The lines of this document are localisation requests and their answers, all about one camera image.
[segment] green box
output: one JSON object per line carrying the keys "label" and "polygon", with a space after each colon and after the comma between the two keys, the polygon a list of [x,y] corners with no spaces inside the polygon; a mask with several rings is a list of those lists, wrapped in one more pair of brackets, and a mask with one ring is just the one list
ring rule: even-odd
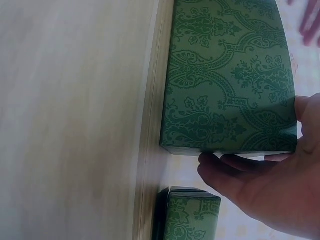
{"label": "green box", "polygon": [[164,240],[214,240],[221,198],[195,188],[174,188],[168,197]]}
{"label": "green box", "polygon": [[275,0],[176,0],[161,128],[172,154],[297,145],[290,55]]}

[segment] floral pattern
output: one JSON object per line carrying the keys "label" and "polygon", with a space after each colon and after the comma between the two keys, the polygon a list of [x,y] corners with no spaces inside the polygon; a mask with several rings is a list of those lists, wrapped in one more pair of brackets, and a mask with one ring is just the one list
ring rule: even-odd
{"label": "floral pattern", "polygon": [[276,2],[261,0],[234,0],[236,5],[243,5],[250,13],[257,11],[260,16],[267,16],[274,19],[274,15],[279,13]]}
{"label": "floral pattern", "polygon": [[170,152],[296,149],[286,36],[275,1],[264,3],[176,1],[161,130]]}
{"label": "floral pattern", "polygon": [[[221,199],[219,197],[186,197],[170,196],[168,212],[165,223],[165,240],[209,240],[215,235],[215,224],[218,221]],[[214,214],[201,212],[202,205],[210,205]],[[199,206],[196,214],[202,217],[193,216],[193,209]]]}
{"label": "floral pattern", "polygon": [[247,63],[243,60],[233,69],[234,77],[241,88],[251,88],[251,91],[261,99],[267,92],[270,102],[288,105],[287,99],[292,94],[291,84],[288,78],[292,75],[290,69],[286,69],[282,57],[277,55],[271,57],[267,55],[265,62],[258,56]]}
{"label": "floral pattern", "polygon": [[192,8],[190,14],[183,10],[177,11],[173,30],[173,37],[178,41],[184,36],[189,36],[190,45],[199,44],[204,48],[210,47],[213,36],[235,36],[242,31],[233,21],[225,22],[223,19],[213,18],[208,7]]}

